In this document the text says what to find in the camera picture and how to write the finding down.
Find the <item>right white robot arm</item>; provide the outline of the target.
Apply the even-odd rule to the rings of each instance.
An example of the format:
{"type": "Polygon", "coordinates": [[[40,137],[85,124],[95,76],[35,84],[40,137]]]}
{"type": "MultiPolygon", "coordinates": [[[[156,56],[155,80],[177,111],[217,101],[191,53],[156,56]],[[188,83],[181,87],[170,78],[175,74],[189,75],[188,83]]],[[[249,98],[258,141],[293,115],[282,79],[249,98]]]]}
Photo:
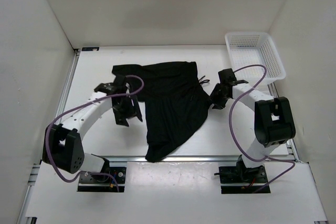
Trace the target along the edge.
{"type": "Polygon", "coordinates": [[[262,166],[273,150],[296,134],[289,100],[285,97],[275,98],[256,89],[267,74],[266,67],[259,66],[264,73],[254,85],[246,80],[238,80],[231,68],[220,71],[219,83],[210,95],[214,109],[223,109],[228,100],[234,100],[229,110],[228,124],[232,139],[242,154],[236,168],[236,177],[242,182],[253,178],[254,168],[262,166]],[[255,138],[246,151],[239,144],[233,129],[233,110],[239,102],[254,112],[255,138]]]}

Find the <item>black shorts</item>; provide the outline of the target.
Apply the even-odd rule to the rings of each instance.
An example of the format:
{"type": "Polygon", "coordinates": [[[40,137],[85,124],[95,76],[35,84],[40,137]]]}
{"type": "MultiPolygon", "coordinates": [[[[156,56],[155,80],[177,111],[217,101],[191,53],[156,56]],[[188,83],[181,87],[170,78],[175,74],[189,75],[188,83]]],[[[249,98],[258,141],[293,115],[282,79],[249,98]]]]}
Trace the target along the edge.
{"type": "Polygon", "coordinates": [[[184,144],[204,124],[211,105],[199,78],[196,62],[175,61],[153,65],[115,65],[116,76],[130,76],[145,104],[149,162],[159,162],[184,144]]]}

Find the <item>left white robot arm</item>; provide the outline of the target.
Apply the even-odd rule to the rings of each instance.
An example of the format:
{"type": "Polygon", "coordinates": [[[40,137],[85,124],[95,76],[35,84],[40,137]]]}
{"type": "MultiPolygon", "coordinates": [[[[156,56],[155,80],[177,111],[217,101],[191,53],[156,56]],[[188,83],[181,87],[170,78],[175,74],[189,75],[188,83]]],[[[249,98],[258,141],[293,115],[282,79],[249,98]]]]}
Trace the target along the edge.
{"type": "Polygon", "coordinates": [[[66,171],[92,175],[98,182],[108,180],[109,161],[85,153],[83,138],[108,111],[113,112],[115,122],[120,126],[128,127],[128,120],[132,118],[142,121],[137,94],[143,88],[144,81],[135,75],[116,76],[113,82],[100,83],[85,104],[64,112],[47,126],[43,162],[51,165],[59,177],[61,171],[66,171]]]}

